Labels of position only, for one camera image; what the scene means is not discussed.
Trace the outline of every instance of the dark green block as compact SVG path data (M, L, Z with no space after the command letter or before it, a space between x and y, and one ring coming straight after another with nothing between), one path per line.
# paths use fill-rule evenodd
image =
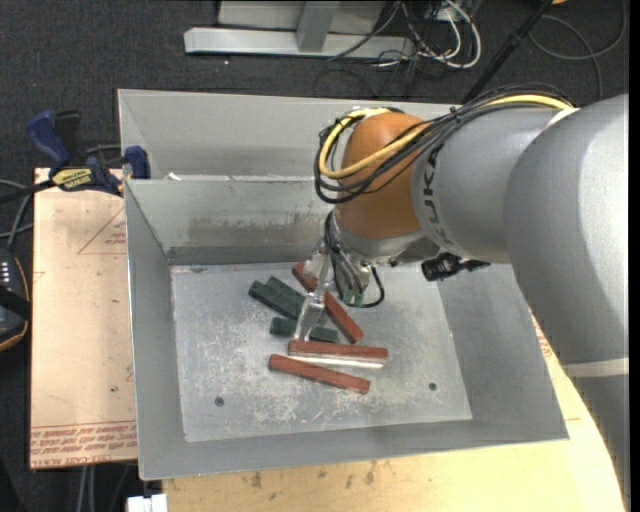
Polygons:
M274 318L271 320L269 333L274 336L293 336L297 322L286 318ZM316 326L311 330L309 338L315 341L328 341L338 343L338 331L327 327Z
M267 281L267 286L269 286L270 288L273 288L275 291L277 291L278 293L280 293L290 301L294 302L295 304L300 304L300 306L302 306L302 303L304 302L304 299L305 299L305 295L303 295L297 290L294 290L288 284L283 283L277 277L270 277L269 280Z
M292 320L297 320L300 315L301 304L296 304L270 286L262 284L260 281L253 282L249 289L249 295L277 313L280 313L282 316Z

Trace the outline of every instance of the cardboard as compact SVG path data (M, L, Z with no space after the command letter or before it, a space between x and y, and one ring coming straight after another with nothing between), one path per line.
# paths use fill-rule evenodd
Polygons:
M32 469L137 457L125 237L122 198L35 195Z

